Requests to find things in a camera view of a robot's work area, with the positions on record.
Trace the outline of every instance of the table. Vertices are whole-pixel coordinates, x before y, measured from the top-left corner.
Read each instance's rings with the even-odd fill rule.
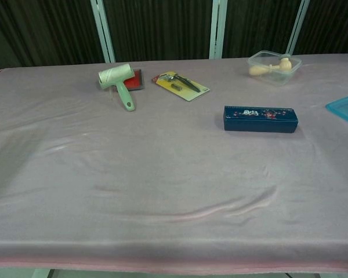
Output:
[[[245,58],[131,63],[127,112],[111,64],[0,73],[0,266],[151,273],[348,272],[348,54],[299,56],[283,87]],[[150,82],[174,70],[211,92]],[[223,130],[225,105],[292,107],[293,134]]]

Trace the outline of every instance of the roller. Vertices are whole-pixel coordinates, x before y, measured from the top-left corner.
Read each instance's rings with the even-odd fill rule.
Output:
[[[129,64],[119,65],[118,67],[100,71],[98,75],[99,85],[102,89],[115,85],[126,110],[135,110],[132,97],[124,85],[126,79],[134,77],[134,71]]]
[[[250,75],[262,75],[262,74],[268,74],[269,72],[272,72],[272,70],[280,70],[280,71],[291,71],[292,65],[289,61],[289,58],[284,57],[281,59],[279,65],[269,65],[269,66],[259,66],[259,65],[253,65],[249,68],[249,74]]]

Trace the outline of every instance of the green handle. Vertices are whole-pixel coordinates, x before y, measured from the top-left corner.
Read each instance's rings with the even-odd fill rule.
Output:
[[[129,91],[125,87],[124,83],[118,82],[116,83],[116,87],[117,87],[118,94],[121,98],[121,101],[124,104],[126,110],[134,111],[135,106],[134,106],[132,96],[130,95]]]

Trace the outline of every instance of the dark curtain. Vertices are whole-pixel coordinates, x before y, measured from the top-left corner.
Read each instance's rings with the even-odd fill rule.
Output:
[[[209,57],[212,0],[104,0],[117,61]]]
[[[294,54],[348,53],[348,0],[311,0]]]
[[[0,69],[102,62],[90,0],[0,0]]]
[[[228,0],[223,58],[285,53],[300,0]]]

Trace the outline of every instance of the yellow packaging card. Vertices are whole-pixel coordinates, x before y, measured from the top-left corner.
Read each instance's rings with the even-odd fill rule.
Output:
[[[193,90],[191,87],[188,87],[185,83],[181,82],[180,80],[176,79],[176,78],[172,78],[174,75],[176,75],[177,73],[174,71],[168,71],[165,72],[163,74],[160,74],[156,77],[154,77],[152,79],[152,81],[154,83],[156,83],[157,85],[160,85],[161,87],[165,88],[166,90],[175,93],[177,96],[180,96],[181,98],[187,100],[187,101],[191,101],[199,96],[201,96],[202,94],[207,93],[208,91],[210,91],[209,88],[191,80],[186,78],[183,75],[179,75],[183,78],[186,78],[188,81],[190,81],[194,86],[196,86],[197,88],[199,88],[200,92],[197,92],[195,90]]]

